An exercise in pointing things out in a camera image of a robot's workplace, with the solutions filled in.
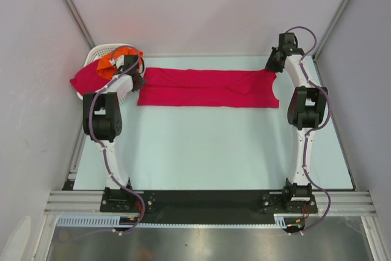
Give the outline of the orange t shirt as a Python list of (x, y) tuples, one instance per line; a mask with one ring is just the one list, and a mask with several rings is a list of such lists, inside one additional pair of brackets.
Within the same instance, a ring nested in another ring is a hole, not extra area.
[(124, 56), (124, 55), (137, 56), (138, 54), (141, 57), (144, 56), (143, 51), (125, 45), (120, 46), (115, 50), (112, 50), (111, 52), (107, 53), (99, 60), (97, 66), (97, 75), (100, 76), (101, 78), (111, 80), (117, 71), (117, 67), (114, 65), (113, 62), (111, 62), (112, 59), (116, 60), (120, 56)]

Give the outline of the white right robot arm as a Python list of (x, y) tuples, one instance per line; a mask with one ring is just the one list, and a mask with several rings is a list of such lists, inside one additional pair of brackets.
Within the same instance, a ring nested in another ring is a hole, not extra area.
[(310, 155), (315, 132), (321, 128), (326, 111), (327, 89), (317, 86), (307, 70), (304, 52), (297, 48), (273, 47), (266, 69), (286, 71), (294, 85), (287, 120), (293, 127), (292, 170), (280, 194), (263, 195), (265, 213), (316, 213), (310, 178)]

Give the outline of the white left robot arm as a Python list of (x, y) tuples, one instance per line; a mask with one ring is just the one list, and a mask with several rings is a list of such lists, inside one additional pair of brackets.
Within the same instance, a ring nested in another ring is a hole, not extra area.
[(120, 105), (129, 93), (137, 92), (145, 84), (143, 76), (115, 75), (95, 92), (87, 92), (82, 98), (82, 125), (84, 133), (98, 147), (106, 174), (106, 187), (111, 190), (131, 189), (123, 160), (116, 150), (114, 139), (123, 128)]

